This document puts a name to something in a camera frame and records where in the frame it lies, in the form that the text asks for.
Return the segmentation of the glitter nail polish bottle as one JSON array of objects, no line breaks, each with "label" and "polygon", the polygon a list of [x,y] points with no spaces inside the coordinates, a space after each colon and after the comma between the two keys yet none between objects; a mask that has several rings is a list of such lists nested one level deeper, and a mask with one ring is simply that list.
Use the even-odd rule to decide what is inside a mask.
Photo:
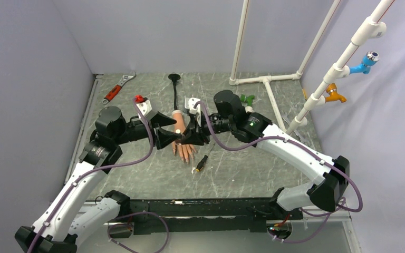
[{"label": "glitter nail polish bottle", "polygon": [[182,135],[182,133],[181,133],[181,130],[180,130],[180,129],[176,129],[174,135],[175,135],[175,137],[176,137],[175,142],[176,142],[176,143],[181,143],[181,142],[182,142],[182,139],[183,139],[183,135]]}]

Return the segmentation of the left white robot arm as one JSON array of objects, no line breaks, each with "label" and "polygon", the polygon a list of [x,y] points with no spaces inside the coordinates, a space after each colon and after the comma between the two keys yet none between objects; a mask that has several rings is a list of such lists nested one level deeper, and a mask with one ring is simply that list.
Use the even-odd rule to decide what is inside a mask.
[{"label": "left white robot arm", "polygon": [[174,118],[154,110],[148,102],[136,103],[134,108],[136,114],[129,120],[116,106],[100,111],[90,141],[63,189],[31,226],[17,230],[15,240],[24,252],[76,252],[103,223],[129,217],[130,198],[117,191],[106,194],[85,214],[79,211],[93,189],[120,167],[123,144],[146,139],[148,153],[152,153],[176,140],[174,132],[165,130],[176,123]]}]

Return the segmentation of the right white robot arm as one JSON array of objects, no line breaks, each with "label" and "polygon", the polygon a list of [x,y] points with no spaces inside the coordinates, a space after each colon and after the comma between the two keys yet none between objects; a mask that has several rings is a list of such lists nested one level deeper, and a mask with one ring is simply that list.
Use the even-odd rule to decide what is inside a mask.
[{"label": "right white robot arm", "polygon": [[308,183],[280,188],[274,193],[269,211],[276,219],[306,206],[327,212],[339,207],[349,185],[348,159],[342,156],[334,159],[297,141],[267,117],[244,107],[240,97],[230,90],[216,93],[214,103],[217,112],[207,115],[200,99],[185,98],[190,122],[183,133],[183,144],[204,145],[209,143],[210,136],[230,132],[238,141],[267,151],[302,172]]}]

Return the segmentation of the mannequin practice hand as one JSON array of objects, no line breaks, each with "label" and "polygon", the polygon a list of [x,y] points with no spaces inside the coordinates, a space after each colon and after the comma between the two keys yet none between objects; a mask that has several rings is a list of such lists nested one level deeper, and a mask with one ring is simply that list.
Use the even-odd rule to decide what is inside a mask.
[{"label": "mannequin practice hand", "polygon": [[[173,125],[173,130],[175,133],[183,133],[185,131],[184,117],[181,110],[175,109],[172,111],[172,118],[176,120],[176,123]],[[191,159],[194,158],[196,149],[191,144],[180,144],[172,143],[172,151],[174,155],[179,155],[181,160],[185,163],[189,163]]]}]

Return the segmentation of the near black yellow screwdriver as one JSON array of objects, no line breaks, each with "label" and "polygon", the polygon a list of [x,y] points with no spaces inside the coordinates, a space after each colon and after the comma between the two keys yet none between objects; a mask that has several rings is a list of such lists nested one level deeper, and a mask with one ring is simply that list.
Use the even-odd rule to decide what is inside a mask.
[{"label": "near black yellow screwdriver", "polygon": [[215,145],[213,144],[213,145],[209,148],[209,150],[207,151],[207,153],[203,156],[203,158],[198,162],[198,164],[197,164],[196,167],[195,167],[195,171],[201,172],[201,171],[204,169],[204,166],[205,166],[205,164],[206,164],[206,162],[207,162],[207,160],[208,160],[209,154],[210,154],[210,152],[212,151],[212,149],[213,149],[214,146],[215,146]]}]

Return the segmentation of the black hand stand stem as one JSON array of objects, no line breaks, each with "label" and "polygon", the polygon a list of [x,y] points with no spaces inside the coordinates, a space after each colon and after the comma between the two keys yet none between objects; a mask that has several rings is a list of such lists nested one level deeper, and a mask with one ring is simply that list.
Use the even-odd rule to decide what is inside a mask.
[{"label": "black hand stand stem", "polygon": [[168,79],[172,82],[172,87],[173,87],[173,109],[178,110],[177,85],[178,85],[178,81],[181,79],[181,76],[177,73],[171,73],[168,75]]}]

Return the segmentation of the red adjustable wrench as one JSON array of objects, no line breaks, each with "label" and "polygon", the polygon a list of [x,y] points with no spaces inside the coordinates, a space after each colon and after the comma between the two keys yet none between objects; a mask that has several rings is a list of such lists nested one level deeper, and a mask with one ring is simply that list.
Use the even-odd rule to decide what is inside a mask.
[{"label": "red adjustable wrench", "polygon": [[137,76],[136,72],[131,72],[129,74],[124,74],[122,78],[119,80],[119,82],[106,94],[106,96],[103,98],[102,103],[104,105],[108,104],[111,102],[117,94],[121,91],[123,86],[134,79]]}]

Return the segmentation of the green valve pvc fitting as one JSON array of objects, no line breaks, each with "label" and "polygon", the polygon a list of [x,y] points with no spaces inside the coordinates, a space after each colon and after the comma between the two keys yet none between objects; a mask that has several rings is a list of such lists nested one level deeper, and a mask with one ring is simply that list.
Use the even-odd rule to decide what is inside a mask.
[{"label": "green valve pvc fitting", "polygon": [[240,95],[241,102],[246,103],[245,111],[248,112],[248,113],[253,113],[254,112],[254,109],[252,107],[254,98],[255,98],[254,95],[244,95],[244,94]]}]

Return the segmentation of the silver open-end wrench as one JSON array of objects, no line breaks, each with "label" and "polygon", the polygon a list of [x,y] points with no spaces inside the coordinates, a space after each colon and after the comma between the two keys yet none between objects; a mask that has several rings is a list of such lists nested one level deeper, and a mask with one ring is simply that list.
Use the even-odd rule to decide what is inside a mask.
[{"label": "silver open-end wrench", "polygon": [[[282,119],[283,119],[283,121],[285,122],[285,126],[286,126],[286,127],[289,127],[289,126],[290,126],[290,120],[289,120],[288,114],[287,114],[286,112],[283,112],[283,113],[282,113]],[[308,141],[307,139],[305,139],[305,138],[299,133],[298,130],[294,130],[293,133],[295,134],[296,137],[298,137],[298,139],[299,139],[299,141],[300,141],[301,143],[303,143],[303,144],[306,145],[306,146],[309,146],[309,145],[310,145],[309,141]]]}]

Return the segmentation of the orange faucet valve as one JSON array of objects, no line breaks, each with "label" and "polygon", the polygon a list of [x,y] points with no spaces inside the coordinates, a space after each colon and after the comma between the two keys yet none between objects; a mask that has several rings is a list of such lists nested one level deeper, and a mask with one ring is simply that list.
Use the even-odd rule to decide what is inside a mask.
[{"label": "orange faucet valve", "polygon": [[335,102],[340,101],[341,103],[345,103],[347,99],[338,93],[337,86],[335,83],[331,83],[326,89],[325,92],[328,96],[325,97],[325,102]]}]

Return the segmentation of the blue faucet valve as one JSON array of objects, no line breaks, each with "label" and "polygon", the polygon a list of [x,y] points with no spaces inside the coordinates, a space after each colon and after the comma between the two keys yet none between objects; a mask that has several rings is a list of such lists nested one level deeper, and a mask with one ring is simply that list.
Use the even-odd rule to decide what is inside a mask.
[{"label": "blue faucet valve", "polygon": [[375,51],[369,51],[362,58],[360,65],[349,67],[350,74],[362,73],[369,74],[371,67],[379,61],[379,53]]}]

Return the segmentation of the black base frame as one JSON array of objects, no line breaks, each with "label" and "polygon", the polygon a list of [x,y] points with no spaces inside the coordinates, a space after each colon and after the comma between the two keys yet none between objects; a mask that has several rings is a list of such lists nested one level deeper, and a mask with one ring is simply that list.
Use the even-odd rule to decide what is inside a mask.
[{"label": "black base frame", "polygon": [[131,199],[111,190],[105,195],[120,204],[114,222],[128,225],[134,235],[164,232],[247,230],[267,232],[273,222],[283,230],[303,219],[298,209],[285,211],[276,197],[209,199]]}]

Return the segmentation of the white pvc pipe frame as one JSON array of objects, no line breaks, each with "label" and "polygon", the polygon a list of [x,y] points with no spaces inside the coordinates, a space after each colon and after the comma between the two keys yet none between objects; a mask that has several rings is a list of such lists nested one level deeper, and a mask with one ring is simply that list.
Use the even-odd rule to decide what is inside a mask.
[{"label": "white pvc pipe frame", "polygon": [[[362,1],[363,11],[360,21],[345,24],[346,15],[356,6],[352,1],[333,1],[323,18],[320,27],[304,54],[299,67],[289,74],[255,74],[242,78],[240,74],[240,58],[246,43],[246,27],[251,13],[253,1],[241,1],[238,31],[230,68],[228,83],[231,86],[241,84],[262,84],[270,99],[271,107],[278,125],[287,134],[292,134],[306,126],[308,117],[326,104],[328,96],[326,88],[338,79],[348,76],[346,69],[359,65],[363,56],[373,50],[373,46],[387,38],[387,25],[384,21],[393,9],[396,1]],[[305,102],[302,108],[285,124],[282,109],[277,104],[276,91],[271,87],[277,81],[300,81]]]}]

